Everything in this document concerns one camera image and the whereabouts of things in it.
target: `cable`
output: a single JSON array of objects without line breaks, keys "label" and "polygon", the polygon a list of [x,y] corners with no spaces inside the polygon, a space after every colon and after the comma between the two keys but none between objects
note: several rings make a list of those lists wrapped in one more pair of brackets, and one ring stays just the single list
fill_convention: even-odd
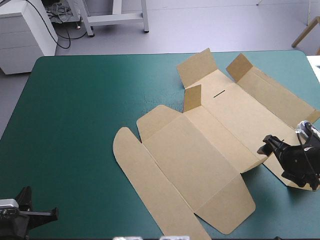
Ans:
[{"label": "cable", "polygon": [[82,37],[84,37],[85,35],[87,34],[87,32],[85,32],[83,35],[81,35],[81,36],[78,36],[78,37],[65,37],[65,36],[62,36],[62,35],[60,35],[60,34],[58,34],[57,33],[57,35],[59,36],[59,37],[61,37],[61,38],[63,38],[63,39],[70,39],[70,40],[76,40],[76,39],[81,39]]},{"label": "cable", "polygon": [[48,28],[48,25],[46,24],[44,18],[42,17],[42,15],[41,15],[40,12],[38,11],[38,9],[35,7],[35,5],[33,5],[33,3],[30,2],[29,0],[25,0],[25,1],[27,1],[27,2],[36,10],[36,12],[39,14],[39,16],[41,17],[41,19],[42,19],[42,21],[43,21],[43,23],[44,23],[44,25],[45,25],[45,27],[46,27],[46,29],[47,29],[48,32],[49,32],[51,38],[53,39],[53,41],[54,41],[60,48],[62,48],[62,49],[69,49],[70,46],[71,46],[71,39],[70,39],[70,35],[69,35],[68,30],[66,29],[66,34],[68,35],[68,38],[69,38],[69,45],[68,45],[67,47],[61,46],[61,45],[55,40],[54,36],[52,36],[52,33],[50,32],[50,30],[49,30],[49,28]]},{"label": "cable", "polygon": [[306,162],[308,163],[308,165],[309,165],[309,167],[310,167],[310,169],[311,169],[312,173],[314,174],[315,179],[317,179],[318,184],[320,185],[320,180],[319,180],[319,178],[318,178],[318,176],[317,176],[317,174],[316,174],[316,172],[315,172],[314,168],[312,167],[312,165],[311,165],[311,163],[310,163],[310,161],[309,161],[309,159],[308,159],[308,156],[307,156],[307,154],[306,154],[306,151],[305,151],[305,149],[304,149],[304,147],[303,147],[303,144],[302,144],[302,141],[301,141],[301,139],[300,139],[300,135],[299,135],[299,133],[297,133],[297,134],[296,134],[296,136],[298,137],[298,140],[299,140],[299,143],[300,143],[300,146],[301,146],[302,152],[303,152],[303,154],[304,154],[304,158],[305,158]]}]

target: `black cable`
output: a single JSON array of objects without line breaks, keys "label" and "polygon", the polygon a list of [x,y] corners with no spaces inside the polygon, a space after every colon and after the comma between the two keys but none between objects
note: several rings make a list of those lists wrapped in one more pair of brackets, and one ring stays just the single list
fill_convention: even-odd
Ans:
[{"label": "black cable", "polygon": [[309,159],[308,159],[308,156],[307,156],[307,154],[306,154],[306,151],[305,151],[305,149],[304,149],[304,147],[303,147],[303,144],[302,144],[302,141],[301,141],[301,139],[300,139],[300,135],[299,135],[299,133],[297,133],[297,134],[296,134],[296,136],[298,137],[298,140],[299,140],[299,143],[300,143],[300,146],[301,146],[302,152],[303,152],[303,154],[304,154],[304,158],[305,158],[306,162],[308,163],[308,165],[309,165],[309,167],[310,167],[310,169],[311,169],[312,173],[314,174],[315,179],[317,179],[318,184],[320,185],[320,180],[319,180],[319,178],[318,178],[318,176],[317,176],[317,174],[316,174],[316,172],[315,172],[314,168],[312,167],[312,165],[311,165],[311,163],[310,163],[310,161],[309,161]]},{"label": "black cable", "polygon": [[59,37],[61,37],[61,38],[63,38],[63,39],[70,39],[70,40],[80,39],[80,38],[84,37],[86,34],[87,34],[87,32],[85,32],[85,33],[84,33],[83,35],[81,35],[81,36],[71,37],[71,38],[70,38],[70,37],[62,36],[62,35],[60,35],[60,34],[57,33],[57,35],[58,35]]},{"label": "black cable", "polygon": [[46,24],[44,18],[42,17],[42,15],[41,15],[40,12],[38,11],[38,9],[35,7],[35,5],[33,5],[33,3],[30,2],[29,0],[25,0],[25,1],[27,1],[27,2],[36,10],[36,12],[39,14],[39,16],[41,17],[41,19],[42,19],[42,21],[43,21],[43,23],[44,23],[44,25],[45,25],[45,27],[46,27],[46,29],[47,29],[48,32],[49,32],[51,38],[53,39],[53,41],[54,41],[60,48],[62,48],[62,49],[69,49],[70,46],[71,46],[71,39],[70,39],[70,35],[69,35],[68,30],[66,29],[66,34],[67,34],[68,37],[69,37],[69,45],[68,45],[67,47],[61,46],[61,45],[55,40],[54,36],[52,36],[52,34],[51,34],[51,32],[50,32],[50,30],[49,30],[49,28],[48,28],[48,25]]},{"label": "black cable", "polygon": [[[52,16],[49,17],[50,19],[51,19],[51,18],[58,18],[58,17],[59,17],[57,14],[54,14],[54,13],[49,12],[49,11],[47,11],[46,13],[47,13],[47,14],[52,14]],[[56,34],[57,34],[59,37],[63,38],[63,39],[76,40],[76,39],[81,39],[81,38],[83,38],[83,37],[87,34],[87,32],[84,32],[83,35],[78,36],[78,37],[65,37],[65,36],[62,36],[62,35],[58,34],[57,32],[56,32]]]}]

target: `cardboard flap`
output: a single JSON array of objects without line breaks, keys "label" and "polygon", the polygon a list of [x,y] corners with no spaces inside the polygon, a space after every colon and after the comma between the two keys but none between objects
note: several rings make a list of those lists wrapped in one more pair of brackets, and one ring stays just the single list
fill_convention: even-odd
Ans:
[{"label": "cardboard flap", "polygon": [[239,175],[184,114],[143,144],[193,210]]},{"label": "cardboard flap", "polygon": [[315,123],[320,118],[320,111],[314,110],[305,120]]},{"label": "cardboard flap", "polygon": [[295,128],[304,120],[315,122],[319,118],[315,108],[252,66],[243,54],[227,70],[239,86],[290,127]]},{"label": "cardboard flap", "polygon": [[177,67],[184,88],[189,87],[206,75],[218,69],[210,49],[189,57]]},{"label": "cardboard flap", "polygon": [[221,233],[230,234],[255,209],[256,204],[238,175],[195,213]]},{"label": "cardboard flap", "polygon": [[263,162],[203,106],[187,111],[184,115],[239,173],[244,173]]},{"label": "cardboard flap", "polygon": [[251,62],[241,53],[230,63],[226,70],[238,82],[252,67]]},{"label": "cardboard flap", "polygon": [[136,121],[141,141],[144,142],[165,125],[170,123],[182,113],[165,105],[158,105],[146,115]]},{"label": "cardboard flap", "polygon": [[201,106],[201,85],[186,88],[184,91],[183,112]]},{"label": "cardboard flap", "polygon": [[211,240],[186,201],[127,127],[116,134],[113,153],[164,235]]}]

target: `cardboard box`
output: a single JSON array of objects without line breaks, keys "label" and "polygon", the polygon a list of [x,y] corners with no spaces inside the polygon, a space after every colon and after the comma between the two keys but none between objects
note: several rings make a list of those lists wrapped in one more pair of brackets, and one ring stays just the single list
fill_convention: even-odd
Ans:
[{"label": "cardboard box", "polygon": [[[257,154],[264,137],[286,139],[296,124],[318,119],[319,112],[242,54],[227,68],[236,82],[218,70],[209,49],[177,70],[184,112],[157,106],[137,121],[142,143],[124,127],[113,152],[165,235],[210,239],[194,213],[231,233],[255,210],[240,173],[267,159]],[[279,177],[275,160],[269,157],[267,166]]]}]

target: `white drawer unit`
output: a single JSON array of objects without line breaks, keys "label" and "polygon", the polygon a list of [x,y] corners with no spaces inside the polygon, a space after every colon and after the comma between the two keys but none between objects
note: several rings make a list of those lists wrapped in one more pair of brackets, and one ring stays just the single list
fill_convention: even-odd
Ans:
[{"label": "white drawer unit", "polygon": [[[58,41],[41,0],[29,1]],[[54,56],[56,47],[41,17],[27,1],[11,0],[0,7],[0,68],[5,74],[31,72],[36,60]]]}]

